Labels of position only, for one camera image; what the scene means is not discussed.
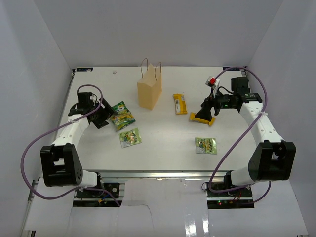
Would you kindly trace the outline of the green yellow snack bag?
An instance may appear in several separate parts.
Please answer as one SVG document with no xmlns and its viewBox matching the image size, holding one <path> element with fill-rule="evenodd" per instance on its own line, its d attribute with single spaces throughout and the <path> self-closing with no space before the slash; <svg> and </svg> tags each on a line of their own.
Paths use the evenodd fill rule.
<svg viewBox="0 0 316 237">
<path fill-rule="evenodd" d="M 136 122 L 136 119 L 123 101 L 114 105 L 112 108 L 115 112 L 117 112 L 116 115 L 112 115 L 110 117 L 110 121 L 115 126 L 116 131 L 122 130 L 132 123 Z"/>
</svg>

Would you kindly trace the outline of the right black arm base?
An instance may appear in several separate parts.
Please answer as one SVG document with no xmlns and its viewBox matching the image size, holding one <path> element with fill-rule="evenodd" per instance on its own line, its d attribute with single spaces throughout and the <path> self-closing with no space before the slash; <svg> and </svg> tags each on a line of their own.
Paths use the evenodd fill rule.
<svg viewBox="0 0 316 237">
<path fill-rule="evenodd" d="M 214 193 L 208 188 L 208 182 L 204 182 L 201 188 L 206 192 L 207 207 L 209 210 L 254 208 L 251 188 L 243 188 L 225 193 Z"/>
</svg>

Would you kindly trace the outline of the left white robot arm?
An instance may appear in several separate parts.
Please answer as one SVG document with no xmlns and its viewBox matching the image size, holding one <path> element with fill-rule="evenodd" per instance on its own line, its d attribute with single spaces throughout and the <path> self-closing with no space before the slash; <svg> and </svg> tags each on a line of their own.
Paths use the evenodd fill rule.
<svg viewBox="0 0 316 237">
<path fill-rule="evenodd" d="M 68 113 L 68 122 L 60 135 L 50 146 L 43 146 L 40 151 L 44 183 L 54 186 L 83 186 L 93 197 L 104 192 L 97 172 L 82 168 L 77 146 L 84 131 L 93 124 L 100 129 L 108 125 L 108 119 L 116 111 L 104 99 L 97 99 L 91 92 L 77 94 L 78 102 Z"/>
</svg>

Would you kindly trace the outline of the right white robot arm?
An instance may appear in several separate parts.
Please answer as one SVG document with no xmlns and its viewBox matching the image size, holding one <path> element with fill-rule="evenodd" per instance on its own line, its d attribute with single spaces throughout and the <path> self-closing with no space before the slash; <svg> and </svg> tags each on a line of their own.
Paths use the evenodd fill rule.
<svg viewBox="0 0 316 237">
<path fill-rule="evenodd" d="M 231 79 L 230 94 L 219 91 L 219 79 L 209 77 L 206 85 L 211 88 L 196 118 L 211 122 L 221 109 L 236 109 L 247 122 L 256 143 L 256 149 L 244 168 L 227 172 L 224 177 L 223 192 L 234 197 L 241 186 L 263 181 L 288 180 L 291 174 L 296 147 L 286 142 L 275 130 L 258 93 L 252 93 L 246 77 Z"/>
</svg>

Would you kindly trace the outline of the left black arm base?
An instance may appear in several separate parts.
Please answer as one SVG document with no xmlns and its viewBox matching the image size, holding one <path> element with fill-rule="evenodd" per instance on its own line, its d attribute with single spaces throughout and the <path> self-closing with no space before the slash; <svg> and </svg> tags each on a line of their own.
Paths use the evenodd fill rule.
<svg viewBox="0 0 316 237">
<path fill-rule="evenodd" d="M 111 193 L 111 195 L 114 198 L 119 197 L 119 191 L 120 191 L 120 183 L 103 183 L 99 189 L 103 188 L 104 190 Z M 105 193 L 103 191 L 95 191 L 95 190 L 83 190 L 83 191 L 77 191 L 75 194 L 76 198 L 111 198 L 108 193 Z"/>
</svg>

